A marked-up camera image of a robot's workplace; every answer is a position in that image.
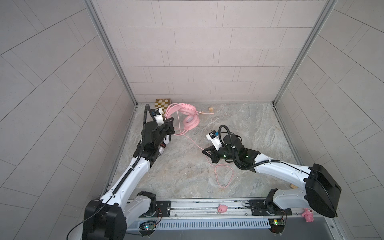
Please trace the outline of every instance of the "tiled wall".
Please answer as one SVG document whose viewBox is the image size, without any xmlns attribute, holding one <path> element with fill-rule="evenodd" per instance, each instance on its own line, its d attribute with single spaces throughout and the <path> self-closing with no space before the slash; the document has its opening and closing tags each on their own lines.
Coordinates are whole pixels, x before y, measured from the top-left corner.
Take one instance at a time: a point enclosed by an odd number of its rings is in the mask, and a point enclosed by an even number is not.
<svg viewBox="0 0 384 240">
<path fill-rule="evenodd" d="M 0 1 L 0 238 L 65 239 L 133 107 L 81 0 Z"/>
<path fill-rule="evenodd" d="M 265 102 L 325 1 L 93 3 L 138 102 Z"/>
<path fill-rule="evenodd" d="M 342 188 L 349 240 L 384 239 L 384 1 L 339 0 L 277 108 L 306 165 Z"/>
</svg>

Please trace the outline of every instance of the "pink plush toy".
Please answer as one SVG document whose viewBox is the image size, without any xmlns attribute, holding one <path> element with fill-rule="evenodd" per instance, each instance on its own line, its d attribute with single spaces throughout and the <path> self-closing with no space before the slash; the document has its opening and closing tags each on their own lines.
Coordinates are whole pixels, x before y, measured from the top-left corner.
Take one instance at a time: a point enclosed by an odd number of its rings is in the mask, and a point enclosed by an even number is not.
<svg viewBox="0 0 384 240">
<path fill-rule="evenodd" d="M 313 222 L 313 212 L 310 209 L 305 209 L 305 211 L 301 214 L 302 217 L 305 218 L 307 222 Z"/>
<path fill-rule="evenodd" d="M 220 212 L 220 213 L 224 213 L 224 212 L 227 211 L 227 209 L 228 209 L 227 206 L 220 204 L 220 206 L 217 208 L 217 211 Z"/>
</svg>

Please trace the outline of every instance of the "pink headset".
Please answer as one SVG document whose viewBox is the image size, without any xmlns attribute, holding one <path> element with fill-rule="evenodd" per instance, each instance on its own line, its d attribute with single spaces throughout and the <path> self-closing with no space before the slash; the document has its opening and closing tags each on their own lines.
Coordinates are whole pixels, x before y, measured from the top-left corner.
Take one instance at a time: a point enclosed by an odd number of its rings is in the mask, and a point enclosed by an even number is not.
<svg viewBox="0 0 384 240">
<path fill-rule="evenodd" d="M 199 122 L 199 113 L 201 114 L 214 114 L 214 113 L 202 113 L 196 110 L 195 106 L 187 103 L 172 103 L 168 106 L 166 110 L 165 117 L 169 118 L 173 113 L 177 111 L 177 117 L 179 118 L 179 111 L 187 115 L 187 117 L 183 120 L 184 130 L 179 133 L 175 134 L 176 136 L 184 135 L 189 130 L 195 128 Z"/>
</svg>

